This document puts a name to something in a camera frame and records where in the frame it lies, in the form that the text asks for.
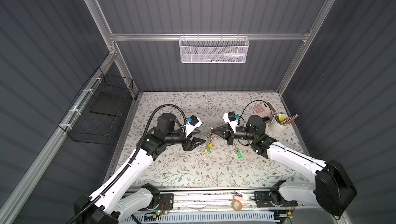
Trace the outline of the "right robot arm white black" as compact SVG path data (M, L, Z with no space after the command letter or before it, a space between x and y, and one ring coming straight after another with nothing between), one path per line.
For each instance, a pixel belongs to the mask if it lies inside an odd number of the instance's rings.
M238 125L232 113L226 113L224 120L224 125L212 128L211 132L226 140L227 144L232 145L234 139L250 141L250 147L257 155L284 164L309 180L307 184L278 180L265 197L272 205L309 202L340 217L356 197L357 189L339 162L315 159L284 146L266 134L266 123L257 115L250 116L245 127Z

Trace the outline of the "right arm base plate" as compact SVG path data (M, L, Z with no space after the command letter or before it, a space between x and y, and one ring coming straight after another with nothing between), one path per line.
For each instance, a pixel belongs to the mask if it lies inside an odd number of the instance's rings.
M255 191L254 196L250 197L255 201L257 207L296 207L297 201L286 201L278 192Z

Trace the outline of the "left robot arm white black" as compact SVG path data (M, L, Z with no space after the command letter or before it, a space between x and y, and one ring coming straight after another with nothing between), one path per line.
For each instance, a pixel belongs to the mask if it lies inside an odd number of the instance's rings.
M74 203L75 216L70 224L119 224L142 209L158 207L160 190L146 183L124 196L132 183L167 147L180 144L184 151L192 151L203 144L197 138L202 121L192 115L180 124L175 115L163 113L157 125L147 129L142 140L127 161L90 196L80 196Z

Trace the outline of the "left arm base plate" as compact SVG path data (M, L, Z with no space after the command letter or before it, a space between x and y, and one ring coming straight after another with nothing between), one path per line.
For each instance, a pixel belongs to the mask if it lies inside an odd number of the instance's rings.
M150 207L139 209L139 211L164 211L172 210L174 203L174 194L172 193L160 193L158 202Z

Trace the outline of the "keyring bunch with grey strap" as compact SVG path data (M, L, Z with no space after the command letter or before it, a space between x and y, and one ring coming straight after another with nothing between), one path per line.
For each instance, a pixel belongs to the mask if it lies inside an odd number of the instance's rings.
M209 127L209 132L207 134L206 138L206 144L205 144L205 153L211 153L211 150L213 148L213 142L216 138L216 135L213 133L214 127Z

